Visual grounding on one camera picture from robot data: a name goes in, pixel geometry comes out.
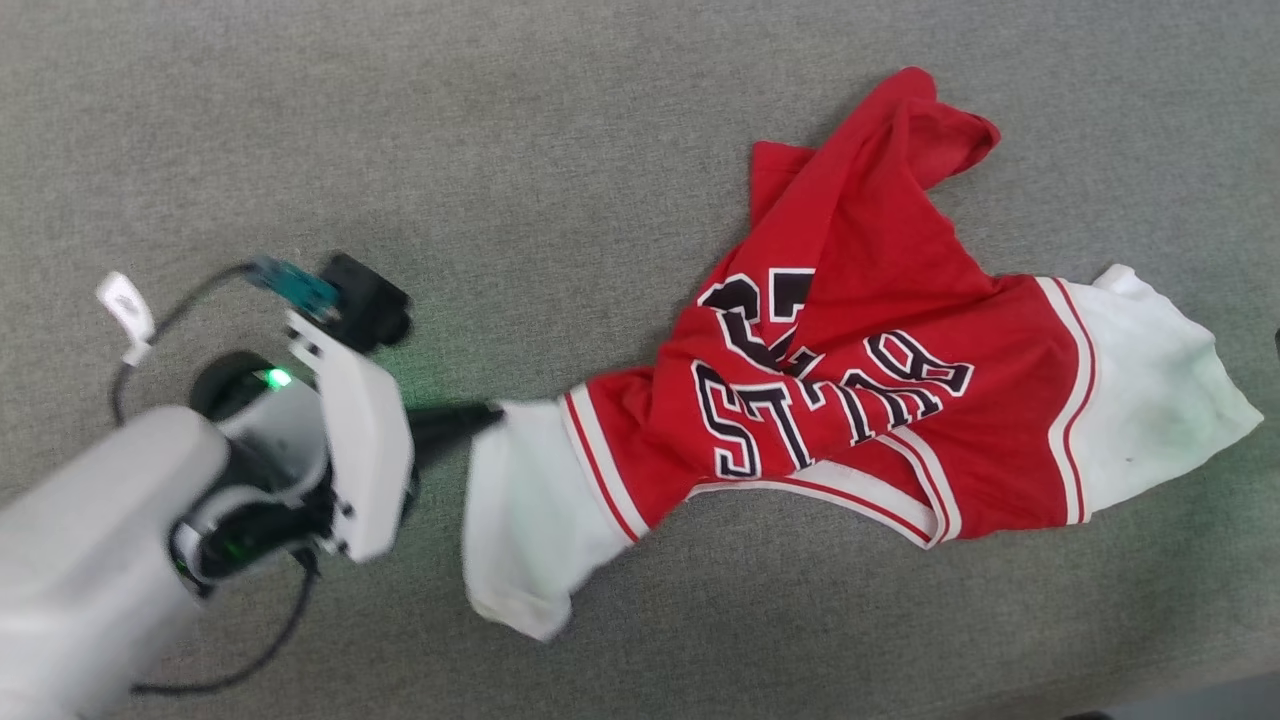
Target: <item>gray carpet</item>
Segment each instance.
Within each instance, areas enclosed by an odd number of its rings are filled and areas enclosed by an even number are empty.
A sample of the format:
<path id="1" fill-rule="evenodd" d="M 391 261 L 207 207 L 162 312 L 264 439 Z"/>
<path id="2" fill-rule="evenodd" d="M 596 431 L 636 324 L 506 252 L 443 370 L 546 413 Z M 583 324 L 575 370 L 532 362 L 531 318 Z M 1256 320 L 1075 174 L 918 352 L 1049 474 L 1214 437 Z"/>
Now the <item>gray carpet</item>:
<path id="1" fill-rule="evenodd" d="M 818 142 L 908 64 L 1004 143 L 934 195 L 991 272 L 1133 265 L 1280 416 L 1274 0 L 522 4 L 0 0 L 0 502 L 108 430 L 111 269 L 157 307 L 256 252 L 342 249 L 416 301 L 413 402 L 534 398 L 645 361 L 742 236 L 750 142 Z M 228 291 L 129 406 L 283 360 Z M 467 607 L 463 457 L 397 552 L 328 562 L 261 678 L 119 717 L 1052 719 L 1280 666 L 1280 425 L 1085 528 L 920 552 L 833 506 L 701 497 L 539 646 Z M 157 671 L 228 671 L 297 573 L 228 593 Z"/>

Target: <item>white trim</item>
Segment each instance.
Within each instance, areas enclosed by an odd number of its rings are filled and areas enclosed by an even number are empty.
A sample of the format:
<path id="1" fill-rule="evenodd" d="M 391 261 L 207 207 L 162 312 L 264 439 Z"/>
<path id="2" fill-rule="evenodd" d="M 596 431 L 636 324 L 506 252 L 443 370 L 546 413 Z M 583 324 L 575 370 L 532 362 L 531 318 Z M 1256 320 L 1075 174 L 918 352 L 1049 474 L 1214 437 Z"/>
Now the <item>white trim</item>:
<path id="1" fill-rule="evenodd" d="M 582 434 L 586 437 L 588 445 L 591 446 L 590 450 L 591 456 L 595 459 L 595 466 L 600 469 L 599 479 L 604 482 L 605 491 L 609 493 L 608 500 L 613 501 L 613 506 L 617 507 L 618 514 L 630 527 L 631 532 L 637 538 L 644 537 L 649 533 L 649 525 L 644 521 L 640 510 L 636 509 L 635 502 L 631 500 L 631 493 L 627 492 L 627 486 L 622 482 L 622 475 L 618 474 L 618 466 L 613 462 L 613 454 L 609 452 L 609 443 L 604 439 L 604 429 L 600 428 L 600 420 L 595 415 L 595 406 L 591 405 L 591 396 L 586 391 L 586 386 L 580 384 L 575 387 L 564 400 L 573 404 L 573 410 L 577 413 L 577 419 L 582 425 Z M 579 459 L 582 461 L 582 470 L 588 477 L 595 479 L 595 473 L 591 470 L 586 452 L 584 452 L 585 448 L 579 442 L 577 428 L 573 427 L 573 418 L 568 415 L 567 406 L 564 407 L 564 415 L 570 439 L 573 442 L 573 450 L 579 452 Z"/>
<path id="2" fill-rule="evenodd" d="M 1087 512 L 1192 471 L 1262 420 L 1213 334 L 1130 268 L 1064 288 L 1096 360 L 1093 392 L 1069 429 Z M 1161 421 L 1142 421 L 1153 413 Z"/>
<path id="3" fill-rule="evenodd" d="M 942 461 L 938 460 L 938 455 L 933 452 L 929 443 L 908 428 L 897 428 L 888 434 L 877 436 L 876 439 L 906 457 L 911 469 L 915 470 L 920 487 L 929 496 L 937 518 L 937 530 L 928 547 L 960 537 L 963 527 L 960 506 L 956 505 L 956 496 L 951 491 L 951 482 L 947 479 L 946 471 L 942 469 Z"/>
<path id="4" fill-rule="evenodd" d="M 568 396 L 563 395 L 556 406 L 559 410 L 561 423 L 564 425 L 564 434 L 568 436 L 570 446 L 573 448 L 573 457 L 577 460 L 577 465 L 581 469 L 584 482 L 588 486 L 588 492 L 595 501 L 600 516 L 608 518 L 608 527 L 613 528 L 613 533 L 625 546 L 630 547 L 635 541 L 631 539 L 626 528 L 623 528 L 618 521 L 617 515 L 614 515 L 613 509 L 609 506 L 609 500 L 604 497 L 603 492 L 600 492 L 600 480 L 598 479 L 595 470 L 591 469 L 591 461 L 588 457 L 586 448 L 582 447 L 582 441 L 577 430 L 577 423 L 573 421 L 573 415 L 570 414 L 568 402 Z"/>
<path id="5" fill-rule="evenodd" d="M 1071 384 L 1071 393 L 1068 396 L 1066 404 L 1062 405 L 1061 413 L 1057 414 L 1057 418 L 1048 427 L 1048 448 L 1053 454 L 1053 461 L 1057 462 L 1059 473 L 1062 477 L 1062 488 L 1066 498 L 1066 524 L 1074 525 L 1088 521 L 1088 515 L 1084 518 L 1080 516 L 1080 506 L 1087 506 L 1087 503 L 1082 502 L 1079 493 L 1079 488 L 1084 486 L 1076 471 L 1071 469 L 1071 448 L 1070 438 L 1066 437 L 1066 428 L 1088 398 L 1089 378 L 1093 374 L 1093 356 L 1089 352 L 1089 341 L 1084 334 L 1084 328 L 1076 320 L 1062 286 L 1053 278 L 1036 278 L 1036 282 L 1039 283 L 1041 291 L 1044 292 L 1044 297 L 1048 300 L 1053 313 L 1057 314 L 1062 327 L 1071 336 L 1071 341 L 1075 342 L 1075 382 Z"/>
<path id="6" fill-rule="evenodd" d="M 481 618 L 548 641 L 568 621 L 570 596 L 632 541 L 570 439 L 563 397 L 502 409 L 472 439 L 462 577 Z"/>
<path id="7" fill-rule="evenodd" d="M 826 483 L 818 483 L 818 482 L 814 482 L 814 480 L 808 480 L 808 482 L 812 482 L 813 484 L 826 484 Z M 740 480 L 740 482 L 723 482 L 723 483 L 721 483 L 721 482 L 717 482 L 717 483 L 704 483 L 704 484 L 700 484 L 700 486 L 695 487 L 694 491 L 689 493 L 689 497 L 694 497 L 695 495 L 701 495 L 704 492 L 719 492 L 719 491 L 724 491 L 724 489 L 776 489 L 776 491 L 782 491 L 782 492 L 790 492 L 792 495 L 800 495 L 800 496 L 804 496 L 804 497 L 812 497 L 814 500 L 820 500 L 823 502 L 829 502 L 832 505 L 838 505 L 840 507 L 844 507 L 846 510 L 852 510 L 854 512 L 858 512 L 859 515 L 865 515 L 867 518 L 870 518 L 872 520 L 876 520 L 877 523 L 881 523 L 882 525 L 887 525 L 887 527 L 892 528 L 893 530 L 897 530 L 902 537 L 905 537 L 906 539 L 911 541 L 913 543 L 915 543 L 920 548 L 928 548 L 932 544 L 929 541 L 925 541 L 924 538 L 922 538 L 919 536 L 919 533 L 913 532 L 909 527 L 906 527 L 906 525 L 896 521 L 895 519 L 890 518 L 888 515 L 884 515 L 882 512 L 877 512 L 869 505 L 863 505 L 860 502 L 851 502 L 847 498 L 840 497 L 840 496 L 833 495 L 831 492 L 823 492 L 820 489 L 814 489 L 814 488 L 809 488 L 809 487 L 790 484 L 786 480 Z M 897 491 L 896 488 L 892 488 L 892 487 L 890 487 L 888 489 L 891 489 L 893 492 L 900 492 L 900 491 Z M 910 497 L 905 496 L 905 493 L 904 493 L 904 497 L 906 497 L 906 500 L 909 502 L 915 502 Z M 924 509 L 925 514 L 931 512 L 923 505 L 920 505 L 920 507 Z"/>
<path id="8" fill-rule="evenodd" d="M 876 475 L 864 473 L 856 468 L 823 460 L 820 462 L 814 462 L 804 470 L 794 473 L 791 477 L 808 483 L 826 486 L 833 491 L 852 495 L 872 506 L 888 510 L 929 538 L 936 536 L 938 532 L 938 515 L 932 507 L 886 483 Z M 869 511 L 863 514 L 874 516 L 878 520 L 881 519 L 879 512 Z M 911 533 L 905 528 L 897 528 L 897 523 L 890 520 L 881 521 L 895 525 L 899 532 L 919 539 L 919 533 Z M 924 547 L 927 543 L 922 542 L 918 544 Z"/>

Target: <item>jersey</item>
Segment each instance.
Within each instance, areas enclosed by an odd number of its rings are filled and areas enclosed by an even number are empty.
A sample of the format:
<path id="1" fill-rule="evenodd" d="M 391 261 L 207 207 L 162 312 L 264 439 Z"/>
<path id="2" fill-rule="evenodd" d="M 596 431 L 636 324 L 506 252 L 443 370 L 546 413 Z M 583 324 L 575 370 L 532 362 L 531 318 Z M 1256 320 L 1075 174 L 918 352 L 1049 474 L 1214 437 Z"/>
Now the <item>jersey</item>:
<path id="1" fill-rule="evenodd" d="M 516 482 L 524 496 L 532 482 L 543 498 L 567 498 L 539 511 L 558 518 L 535 523 L 541 537 L 522 510 L 534 501 L 506 506 L 526 528 L 512 544 L 539 565 L 598 564 L 687 497 L 722 489 L 835 502 L 931 547 L 1085 521 L 1248 433 L 1261 415 L 1212 334 L 1129 268 L 1079 286 L 992 277 L 968 255 L 925 191 L 998 140 L 909 68 L 818 150 L 758 143 L 751 229 L 654 365 L 571 389 L 556 404 L 559 428 L 545 409 L 512 407 L 476 442 L 468 497 Z M 556 489 L 535 475 L 556 477 Z M 493 546 L 494 521 L 472 518 L 470 502 L 465 547 Z M 589 529 L 564 530 L 567 506 Z M 494 605 L 530 603 L 477 593 L 494 578 L 472 571 L 472 602 L 489 616 L 517 628 L 567 618 L 573 583 L 563 607 L 512 621 Z"/>

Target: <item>black cable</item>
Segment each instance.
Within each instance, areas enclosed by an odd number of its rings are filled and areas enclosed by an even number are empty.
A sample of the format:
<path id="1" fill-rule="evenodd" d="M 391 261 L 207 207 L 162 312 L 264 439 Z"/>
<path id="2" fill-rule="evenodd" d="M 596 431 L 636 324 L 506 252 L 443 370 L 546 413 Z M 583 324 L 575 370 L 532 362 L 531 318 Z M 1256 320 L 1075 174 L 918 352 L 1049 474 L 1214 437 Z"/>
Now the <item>black cable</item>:
<path id="1" fill-rule="evenodd" d="M 306 614 L 307 603 L 311 602 L 311 591 L 315 588 L 316 580 L 320 579 L 320 569 L 316 565 L 316 556 L 314 552 L 303 550 L 294 552 L 293 556 L 298 559 L 298 562 L 306 570 L 306 575 L 302 578 L 302 588 L 298 591 L 298 600 L 294 601 L 293 612 L 289 614 L 289 619 L 284 623 L 284 628 L 280 630 L 280 634 L 278 634 L 275 641 L 273 641 L 271 644 L 262 651 L 262 655 L 257 656 L 257 660 L 250 662 L 230 675 L 207 683 L 191 683 L 182 685 L 137 684 L 133 685 L 131 692 L 138 696 L 156 697 L 212 694 L 233 688 L 252 678 L 262 667 L 266 667 L 268 664 L 275 660 L 276 653 L 280 652 L 285 643 L 293 638 L 293 633 L 298 629 L 298 623 L 302 621 L 302 615 Z"/>
<path id="2" fill-rule="evenodd" d="M 195 307 L 196 304 L 200 302 L 206 295 L 227 284 L 229 281 L 248 274 L 253 270 L 253 268 L 255 265 L 252 263 L 241 263 L 210 275 L 205 282 L 196 286 L 195 290 L 179 300 L 178 305 L 175 305 L 168 315 L 156 323 L 156 331 L 151 334 L 147 342 L 155 346 L 160 342 L 160 338 L 163 338 L 164 334 L 178 323 L 178 320 L 186 318 L 187 314 L 191 313 L 191 309 Z M 133 365 L 120 363 L 120 368 L 115 372 L 115 378 L 111 380 L 111 416 L 115 418 L 116 427 L 124 424 L 124 384 L 129 380 L 129 377 L 133 375 Z"/>
<path id="3" fill-rule="evenodd" d="M 210 275 L 205 282 L 200 283 L 191 292 L 183 296 L 178 301 L 178 305 L 169 311 L 168 315 L 156 323 L 155 332 L 147 338 L 147 342 L 152 346 L 160 342 L 169 329 L 172 329 L 179 320 L 191 313 L 192 307 L 196 306 L 205 296 L 218 290 L 219 287 L 227 284 L 228 282 L 243 277 L 253 272 L 255 265 L 252 263 L 241 263 L 238 265 L 232 265 L 218 273 Z M 115 378 L 111 380 L 111 415 L 115 418 L 116 427 L 124 424 L 124 386 L 129 377 L 133 375 L 134 366 L 128 363 L 120 363 L 120 368 L 115 372 Z M 137 684 L 131 688 L 133 694 L 138 696 L 159 696 L 159 697 L 180 697 L 180 696 L 193 696 L 193 694 L 211 694 L 216 692 L 225 691 L 228 688 L 236 687 L 244 680 L 248 680 L 259 670 L 266 667 L 280 650 L 293 638 L 293 633 L 297 632 L 298 624 L 302 621 L 302 616 L 306 614 L 307 605 L 311 602 L 311 591 L 315 589 L 316 580 L 320 578 L 320 569 L 316 564 L 316 556 L 310 550 L 300 550 L 293 553 L 298 564 L 302 565 L 305 575 L 302 577 L 302 587 L 298 589 L 298 598 L 293 603 L 293 611 L 289 614 L 289 619 L 284 623 L 284 628 L 275 637 L 270 646 L 261 655 L 257 656 L 253 662 L 250 662 L 241 670 L 232 673 L 218 680 L 207 683 L 191 683 L 179 685 L 157 685 L 157 684 Z"/>

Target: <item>white tag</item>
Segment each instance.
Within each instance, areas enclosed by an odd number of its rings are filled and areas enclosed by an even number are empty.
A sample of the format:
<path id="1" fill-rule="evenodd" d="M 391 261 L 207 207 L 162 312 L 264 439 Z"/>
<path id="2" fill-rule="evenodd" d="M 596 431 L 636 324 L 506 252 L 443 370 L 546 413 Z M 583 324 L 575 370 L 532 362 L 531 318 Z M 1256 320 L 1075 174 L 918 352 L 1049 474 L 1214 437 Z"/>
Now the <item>white tag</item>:
<path id="1" fill-rule="evenodd" d="M 128 333 L 129 342 L 133 343 L 133 347 L 124 354 L 122 360 L 137 366 L 147 356 L 147 352 L 151 351 L 147 341 L 156 332 L 155 320 L 151 318 L 151 309 L 142 300 L 142 293 L 138 292 L 138 288 L 133 287 L 133 283 L 123 273 L 111 273 L 97 286 L 97 299 L 106 306 L 111 315 L 115 315 L 116 322 Z"/>

